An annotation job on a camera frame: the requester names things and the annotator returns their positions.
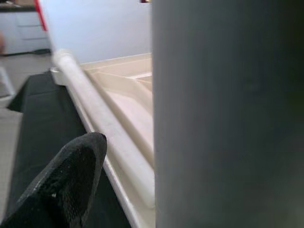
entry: gray pole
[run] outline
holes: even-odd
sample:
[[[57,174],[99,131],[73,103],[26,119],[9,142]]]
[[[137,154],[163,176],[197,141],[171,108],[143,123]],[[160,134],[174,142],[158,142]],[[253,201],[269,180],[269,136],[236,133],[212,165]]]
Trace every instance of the gray pole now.
[[[303,1],[152,17],[157,227],[303,228]]]

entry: plastic tray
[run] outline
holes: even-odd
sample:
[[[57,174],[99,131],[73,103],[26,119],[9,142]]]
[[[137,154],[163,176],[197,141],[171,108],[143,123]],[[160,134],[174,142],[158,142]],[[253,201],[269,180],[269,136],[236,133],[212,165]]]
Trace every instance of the plastic tray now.
[[[151,55],[85,64],[82,68],[154,166]]]

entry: countertop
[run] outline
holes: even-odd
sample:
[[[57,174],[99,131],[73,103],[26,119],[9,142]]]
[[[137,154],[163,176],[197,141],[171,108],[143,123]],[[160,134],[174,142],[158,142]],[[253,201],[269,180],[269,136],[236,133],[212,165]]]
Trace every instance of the countertop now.
[[[0,13],[36,11],[33,0],[16,0],[15,2],[20,7],[16,7],[7,3],[0,3]]]

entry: gray floor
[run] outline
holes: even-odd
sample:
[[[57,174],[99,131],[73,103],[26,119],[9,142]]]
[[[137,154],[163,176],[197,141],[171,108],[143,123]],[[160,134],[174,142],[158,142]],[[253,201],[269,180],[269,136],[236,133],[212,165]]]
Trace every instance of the gray floor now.
[[[29,75],[42,73],[52,66],[50,56],[0,57],[0,62],[5,67],[15,91],[20,89]],[[20,113],[0,108],[0,221],[9,191],[21,117]]]

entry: cabinet drawer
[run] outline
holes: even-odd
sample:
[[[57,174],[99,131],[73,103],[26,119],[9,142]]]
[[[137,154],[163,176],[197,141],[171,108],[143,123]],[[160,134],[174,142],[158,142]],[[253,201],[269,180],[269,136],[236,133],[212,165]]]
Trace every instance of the cabinet drawer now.
[[[0,13],[0,31],[2,31],[5,41],[4,54],[25,51],[24,43],[20,35],[19,27],[16,26],[15,19],[15,13]]]
[[[41,25],[36,12],[16,13],[17,26]]]
[[[47,33],[41,26],[20,27],[20,33],[23,39],[46,38]]]
[[[24,41],[27,51],[50,48],[48,39],[29,39]]]

